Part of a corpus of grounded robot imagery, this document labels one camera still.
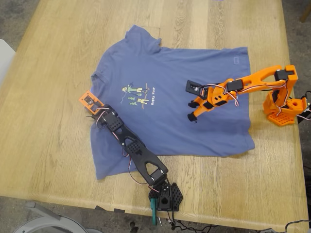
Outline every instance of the wooden table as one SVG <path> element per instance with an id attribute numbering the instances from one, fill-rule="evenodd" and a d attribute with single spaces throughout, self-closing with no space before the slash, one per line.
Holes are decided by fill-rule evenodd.
<path id="1" fill-rule="evenodd" d="M 252 72 L 289 63 L 281 0 L 41 0 L 0 90 L 0 195 L 151 215 L 149 189 L 128 174 L 96 180 L 78 101 L 133 24 L 166 47 L 247 46 Z M 250 95 L 254 150 L 161 157 L 184 195 L 177 219 L 283 231 L 308 218 L 298 127 L 266 120 L 265 95 Z"/>

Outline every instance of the gray floor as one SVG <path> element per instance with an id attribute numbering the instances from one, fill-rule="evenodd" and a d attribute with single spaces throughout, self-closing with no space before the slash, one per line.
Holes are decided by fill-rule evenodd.
<path id="1" fill-rule="evenodd" d="M 299 81 L 295 86 L 295 95 L 301 97 L 306 91 L 311 90 L 311 16 L 305 23 L 300 23 L 298 18 L 302 14 L 309 0 L 283 0 L 283 9 L 287 29 L 287 38 L 291 63 L 296 66 Z M 37 6 L 38 0 L 0 0 L 0 38 L 4 39 L 14 50 L 18 48 L 21 38 L 27 28 L 31 16 Z M 311 122 L 302 122 L 299 125 L 301 148 L 305 166 L 311 168 Z M 311 169 L 305 168 L 306 174 L 311 174 Z M 24 208 L 25 201 L 0 197 L 0 233 L 10 233 L 35 214 Z M 87 228 L 95 228 L 104 233 L 130 232 L 130 222 L 135 221 L 139 227 L 138 232 L 170 233 L 172 232 L 165 219 L 163 227 L 151 225 L 151 218 L 130 214 L 113 213 L 101 210 L 91 210 L 64 205 L 42 203 L 57 214 L 79 219 Z M 186 225 L 197 229 L 204 224 L 185 222 Z M 246 233 L 254 232 L 245 229 L 218 227 L 210 233 Z"/>

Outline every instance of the blue t-shirt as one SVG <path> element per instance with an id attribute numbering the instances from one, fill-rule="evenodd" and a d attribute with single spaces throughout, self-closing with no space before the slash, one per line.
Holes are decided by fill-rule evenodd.
<path id="1" fill-rule="evenodd" d="M 255 147 L 248 128 L 248 95 L 201 114 L 197 123 L 187 114 L 196 98 L 185 91 L 187 80 L 221 83 L 249 75 L 247 48 L 190 50 L 160 47 L 133 26 L 111 46 L 92 75 L 91 92 L 113 107 L 124 123 L 156 155 L 228 156 Z M 129 158 L 108 129 L 91 127 L 97 179 L 126 172 Z"/>

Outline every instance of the green clip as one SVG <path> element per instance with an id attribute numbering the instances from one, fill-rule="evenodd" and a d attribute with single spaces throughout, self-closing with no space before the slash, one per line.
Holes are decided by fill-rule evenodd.
<path id="1" fill-rule="evenodd" d="M 156 198 L 150 199 L 150 207 L 152 209 L 152 225 L 156 226 Z"/>

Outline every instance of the cartoon figure print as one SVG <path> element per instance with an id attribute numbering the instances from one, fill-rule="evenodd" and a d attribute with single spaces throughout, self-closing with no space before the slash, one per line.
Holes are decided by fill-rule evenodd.
<path id="1" fill-rule="evenodd" d="M 149 100 L 147 99 L 147 94 L 150 89 L 148 88 L 147 84 L 146 84 L 146 87 L 144 88 L 143 87 L 136 88 L 133 86 L 134 85 L 132 82 L 129 85 L 122 87 L 122 91 L 124 92 L 123 97 L 125 97 L 127 93 L 137 96 L 137 99 L 136 97 L 128 97 L 127 99 L 130 100 L 129 104 L 138 106 L 138 103 L 141 103 L 141 107 L 144 108 L 144 105 L 148 104 L 149 102 Z"/>

